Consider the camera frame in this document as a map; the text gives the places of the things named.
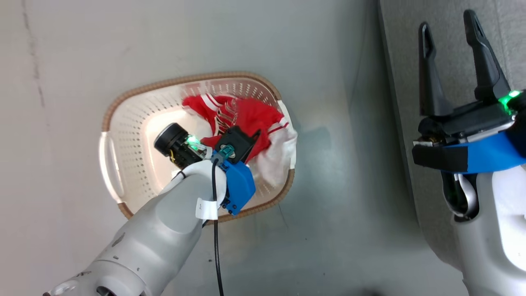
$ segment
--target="perforated basket wall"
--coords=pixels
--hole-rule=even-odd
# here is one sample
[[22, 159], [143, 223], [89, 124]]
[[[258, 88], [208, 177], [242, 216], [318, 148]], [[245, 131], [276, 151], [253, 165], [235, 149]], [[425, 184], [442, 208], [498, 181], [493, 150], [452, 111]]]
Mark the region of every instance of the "perforated basket wall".
[[[168, 184], [175, 166], [153, 148], [155, 137], [169, 123], [177, 122], [198, 138], [211, 136], [208, 122], [181, 107], [188, 95], [202, 93], [253, 97], [290, 117], [276, 88], [263, 77], [247, 72], [196, 75], [149, 84], [119, 96], [108, 108], [100, 138], [99, 159], [104, 181], [126, 218]], [[256, 213], [285, 197], [294, 179], [295, 157], [288, 175], [278, 186], [255, 177], [256, 194], [243, 210], [232, 216], [220, 212], [220, 221]]]

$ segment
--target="basket handle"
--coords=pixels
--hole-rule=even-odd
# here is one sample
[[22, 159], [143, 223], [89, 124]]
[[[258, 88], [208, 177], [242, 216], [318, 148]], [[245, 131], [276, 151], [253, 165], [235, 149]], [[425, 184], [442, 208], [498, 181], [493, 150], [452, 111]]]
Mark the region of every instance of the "basket handle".
[[100, 135], [99, 163], [104, 184], [106, 184], [109, 194], [117, 203], [122, 203], [123, 201], [120, 198], [124, 196], [124, 188], [115, 155], [115, 146], [109, 132], [102, 132]]

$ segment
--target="laundry basket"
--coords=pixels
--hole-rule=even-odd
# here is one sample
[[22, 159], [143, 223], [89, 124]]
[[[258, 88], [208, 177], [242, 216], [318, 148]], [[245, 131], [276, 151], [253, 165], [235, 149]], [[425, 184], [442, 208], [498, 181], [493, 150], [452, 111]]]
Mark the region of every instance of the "laundry basket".
[[[204, 93], [253, 97], [276, 107], [290, 122], [277, 89], [263, 77], [247, 72], [223, 72], [165, 80], [119, 96], [104, 116], [99, 143], [100, 169], [112, 198], [130, 219], [170, 182], [179, 170], [154, 149], [157, 135], [177, 122], [199, 139], [211, 136], [207, 121], [183, 110], [182, 100]], [[247, 216], [281, 201], [294, 179], [296, 156], [288, 175], [278, 186], [255, 177], [256, 193], [237, 216], [221, 209], [219, 221]]]

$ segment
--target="white label tag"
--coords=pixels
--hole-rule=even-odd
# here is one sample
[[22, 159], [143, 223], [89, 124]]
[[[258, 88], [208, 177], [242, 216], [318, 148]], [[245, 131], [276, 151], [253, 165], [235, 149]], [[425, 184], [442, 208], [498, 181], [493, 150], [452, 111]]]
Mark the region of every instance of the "white label tag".
[[196, 217], [203, 220], [217, 220], [217, 201], [197, 198]]

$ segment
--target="gray sofa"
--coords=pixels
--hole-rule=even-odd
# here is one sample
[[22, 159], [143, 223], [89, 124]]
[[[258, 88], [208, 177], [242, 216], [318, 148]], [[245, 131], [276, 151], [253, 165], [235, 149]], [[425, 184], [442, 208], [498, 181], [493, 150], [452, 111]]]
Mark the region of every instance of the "gray sofa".
[[526, 87], [526, 1], [380, 0], [379, 13], [400, 143], [406, 160], [420, 227], [435, 254], [460, 269], [451, 214], [442, 197], [440, 173], [412, 162], [417, 131], [418, 27], [427, 21], [437, 47], [436, 63], [447, 98], [455, 105], [474, 100], [477, 85], [473, 55], [466, 43], [462, 13], [473, 9], [482, 23], [512, 89]]

